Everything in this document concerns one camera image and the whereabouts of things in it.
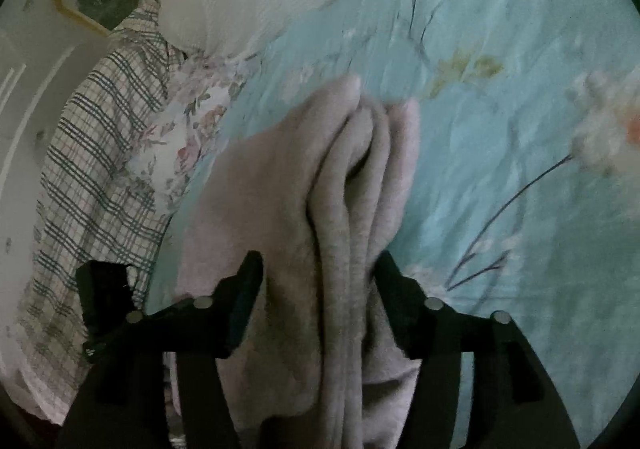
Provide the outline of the light blue floral quilt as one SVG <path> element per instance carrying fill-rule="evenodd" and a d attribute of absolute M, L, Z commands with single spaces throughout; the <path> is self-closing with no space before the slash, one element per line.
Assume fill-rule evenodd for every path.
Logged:
<path fill-rule="evenodd" d="M 306 16 L 266 48 L 224 123 L 196 139 L 175 128 L 154 149 L 153 187 L 175 218 L 149 303 L 167 302 L 224 140 L 354 70 L 375 96 L 420 99 L 394 258 L 454 308 L 513 313 L 588 446 L 639 371 L 639 189 L 610 173 L 625 135 L 582 80 L 621 82 L 638 63 L 631 0 L 340 0 Z"/>

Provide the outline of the white floral pillow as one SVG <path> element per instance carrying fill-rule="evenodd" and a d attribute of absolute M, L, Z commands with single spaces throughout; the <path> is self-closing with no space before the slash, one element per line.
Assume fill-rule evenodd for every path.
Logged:
<path fill-rule="evenodd" d="M 175 212 L 201 159 L 218 149 L 220 121 L 248 76 L 239 59 L 197 53 L 169 77 L 167 103 L 132 147 L 120 180 L 151 201 L 154 213 Z"/>

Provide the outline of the green plaid blanket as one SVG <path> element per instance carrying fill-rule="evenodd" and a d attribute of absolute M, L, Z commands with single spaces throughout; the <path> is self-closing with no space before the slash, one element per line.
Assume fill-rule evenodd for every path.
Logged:
<path fill-rule="evenodd" d="M 64 422 L 89 369 L 76 269 L 91 259 L 134 266 L 141 304 L 168 224 L 152 198 L 119 178 L 183 61 L 160 34 L 159 12 L 158 0 L 142 0 L 114 29 L 108 53 L 66 101 L 44 158 L 16 339 L 18 371 L 54 424 Z"/>

